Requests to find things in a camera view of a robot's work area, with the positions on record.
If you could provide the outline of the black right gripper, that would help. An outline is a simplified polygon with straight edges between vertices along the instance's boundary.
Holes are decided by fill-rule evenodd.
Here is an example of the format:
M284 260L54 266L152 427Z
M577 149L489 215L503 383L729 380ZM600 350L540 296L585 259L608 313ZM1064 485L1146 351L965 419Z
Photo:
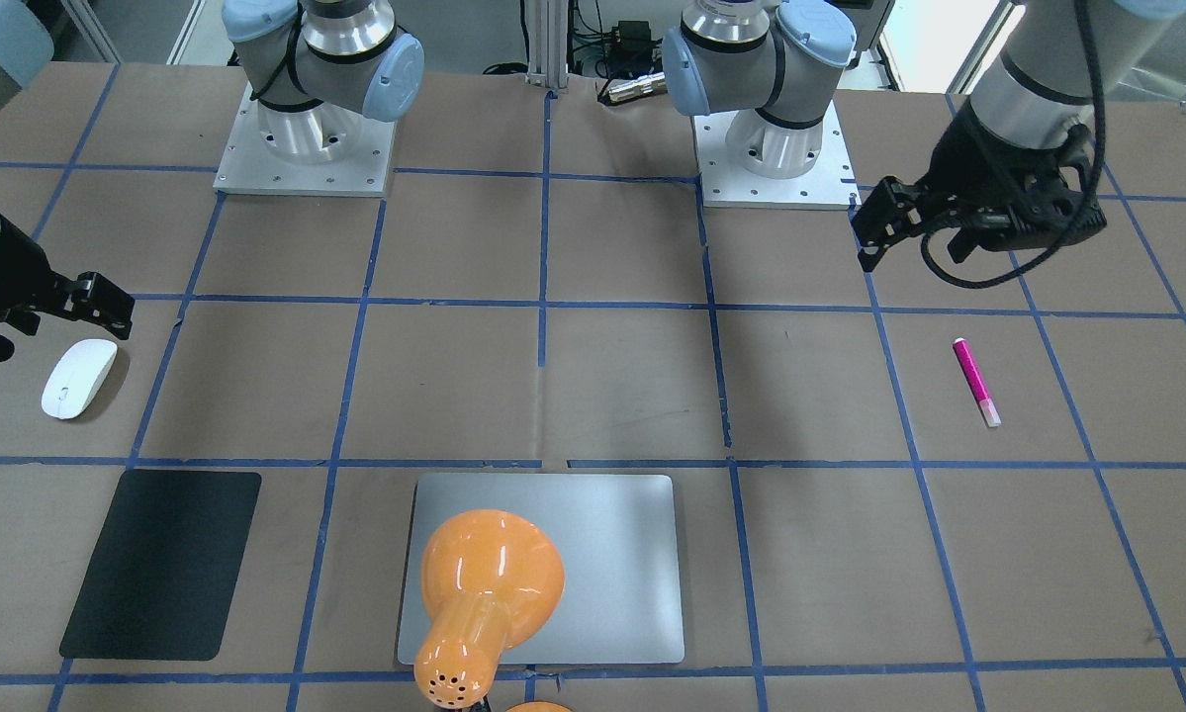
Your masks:
M0 322L36 336L40 312L59 304L62 318L98 325L119 341L130 338L135 298L101 274L69 280L55 272L40 244L0 215Z

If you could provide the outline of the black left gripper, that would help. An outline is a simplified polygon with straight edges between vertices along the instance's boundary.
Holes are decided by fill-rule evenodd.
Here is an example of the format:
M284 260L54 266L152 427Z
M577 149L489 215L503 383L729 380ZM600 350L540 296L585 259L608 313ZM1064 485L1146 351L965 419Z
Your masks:
M923 237L936 217L968 222L950 243L952 253L1007 249L1046 249L1082 212L1084 220L1067 244L1093 237L1107 225L1102 208L1082 199L1061 174L1063 169L1088 180L1093 163L1085 145L1089 127L1076 125L1048 150L1008 144L986 129L971 104L959 108L933 150L922 182L882 177L852 217L857 261L863 272L876 271L882 249L904 239ZM922 217L914 212L922 208Z

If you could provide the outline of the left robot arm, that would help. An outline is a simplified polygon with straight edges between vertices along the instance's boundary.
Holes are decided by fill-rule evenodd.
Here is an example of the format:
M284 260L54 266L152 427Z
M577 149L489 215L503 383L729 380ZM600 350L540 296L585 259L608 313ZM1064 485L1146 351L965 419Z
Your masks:
M861 269L918 239L927 271L989 290L1107 225L1105 94L1186 1L1027 1L917 182L884 177L852 217ZM684 116L734 114L734 158L793 179L812 166L857 32L827 1L691 1L662 38Z

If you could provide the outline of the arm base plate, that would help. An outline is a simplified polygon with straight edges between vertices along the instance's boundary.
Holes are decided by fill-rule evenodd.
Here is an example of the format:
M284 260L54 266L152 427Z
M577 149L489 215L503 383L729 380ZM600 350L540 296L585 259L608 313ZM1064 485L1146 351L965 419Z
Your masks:
M384 198L397 126L319 104L272 110L241 91L213 189L262 197Z
M848 211L860 190L836 104L822 122L788 131L755 110L691 117L707 208Z

